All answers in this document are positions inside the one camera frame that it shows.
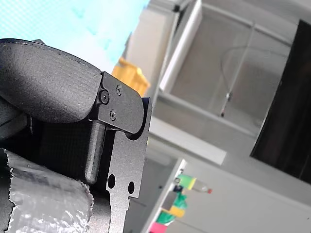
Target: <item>white shelf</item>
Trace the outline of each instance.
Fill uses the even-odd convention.
[[[162,192],[161,192],[158,200],[156,201],[156,203],[155,203],[155,205],[154,205],[154,207],[153,207],[153,209],[152,209],[152,211],[151,211],[151,213],[150,213],[150,215],[149,215],[149,217],[148,217],[148,219],[147,219],[147,221],[146,221],[146,223],[145,223],[145,225],[141,231],[142,233],[148,233],[152,223],[154,223],[156,221],[156,219],[158,218],[158,216],[161,212],[161,206],[162,206],[163,202],[165,201],[168,193],[170,191],[172,191],[174,188],[173,182],[175,180],[175,177],[180,174],[181,170],[185,168],[186,164],[187,163],[184,159],[182,159],[182,158],[177,159],[176,164],[173,167],[172,172],[171,172],[166,184],[164,185]]]

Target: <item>yellow object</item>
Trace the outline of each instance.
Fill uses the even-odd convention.
[[[127,62],[122,57],[119,59],[119,64],[120,66],[116,65],[113,68],[112,75],[136,90],[143,97],[150,84],[142,74],[141,69]]]
[[[170,210],[166,210],[166,209],[162,209],[162,211],[170,214],[170,215],[174,215],[176,217],[182,217],[185,214],[185,210],[184,209],[180,209],[176,206],[172,206]]]

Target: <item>black panel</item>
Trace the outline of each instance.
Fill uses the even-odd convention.
[[[311,183],[310,155],[311,26],[301,21],[251,156]]]

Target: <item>red object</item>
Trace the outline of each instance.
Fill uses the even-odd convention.
[[[167,226],[154,222],[151,226],[150,233],[165,233]]]

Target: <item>silver duct tape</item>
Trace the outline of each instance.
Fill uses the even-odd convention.
[[[9,151],[10,201],[15,205],[6,233],[84,233],[93,196],[88,186]]]

